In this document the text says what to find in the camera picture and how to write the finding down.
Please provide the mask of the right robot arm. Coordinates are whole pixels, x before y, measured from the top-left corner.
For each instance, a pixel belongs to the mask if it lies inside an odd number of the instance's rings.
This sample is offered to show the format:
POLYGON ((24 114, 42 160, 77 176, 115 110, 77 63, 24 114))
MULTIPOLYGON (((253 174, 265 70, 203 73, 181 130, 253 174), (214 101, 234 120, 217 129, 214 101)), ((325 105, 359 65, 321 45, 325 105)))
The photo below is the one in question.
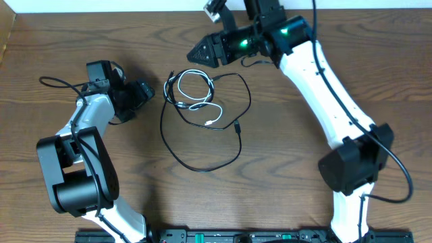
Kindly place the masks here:
POLYGON ((223 30, 206 35, 189 52, 192 63, 217 68, 260 53, 290 79, 319 121, 330 146, 318 162, 333 192, 331 230, 338 242, 366 242, 368 194, 385 167, 388 125, 375 125, 330 68, 313 29, 302 16, 288 18, 278 1, 247 1, 251 25, 237 27, 225 1, 210 0, 205 13, 223 30))

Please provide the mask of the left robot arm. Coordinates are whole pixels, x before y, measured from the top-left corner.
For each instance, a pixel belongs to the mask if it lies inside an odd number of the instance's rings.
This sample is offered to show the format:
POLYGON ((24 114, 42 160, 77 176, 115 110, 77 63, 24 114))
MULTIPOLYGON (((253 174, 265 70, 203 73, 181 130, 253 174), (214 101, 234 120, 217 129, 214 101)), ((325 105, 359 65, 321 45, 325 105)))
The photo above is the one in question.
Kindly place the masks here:
POLYGON ((80 230, 76 242, 159 242, 161 237, 119 193, 117 173, 103 142, 113 119, 124 124, 152 99, 155 91, 144 81, 128 82, 114 61, 87 63, 88 81, 70 84, 41 76, 51 88, 71 88, 77 93, 76 109, 54 136, 36 144, 51 206, 100 226, 80 230))

